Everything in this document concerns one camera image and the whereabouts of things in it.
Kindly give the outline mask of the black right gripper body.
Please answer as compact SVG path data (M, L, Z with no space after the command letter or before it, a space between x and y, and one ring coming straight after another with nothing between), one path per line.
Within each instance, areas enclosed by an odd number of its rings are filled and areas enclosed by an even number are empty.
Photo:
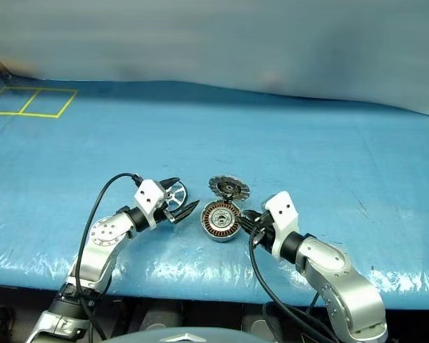
M254 235L253 245L261 245L267 252L272 251L272 246L275 242L275 223L272 215L269 211L262 213L261 217L256 220L252 220L259 229L259 232Z

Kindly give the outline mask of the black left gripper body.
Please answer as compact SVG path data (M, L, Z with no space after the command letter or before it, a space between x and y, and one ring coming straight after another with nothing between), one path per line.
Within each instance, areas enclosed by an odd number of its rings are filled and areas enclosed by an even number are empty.
M168 221L170 223L174 222L174 216L171 211L168 210L168 203L163 202L161 207L155 210L154 220L157 224L165 221Z

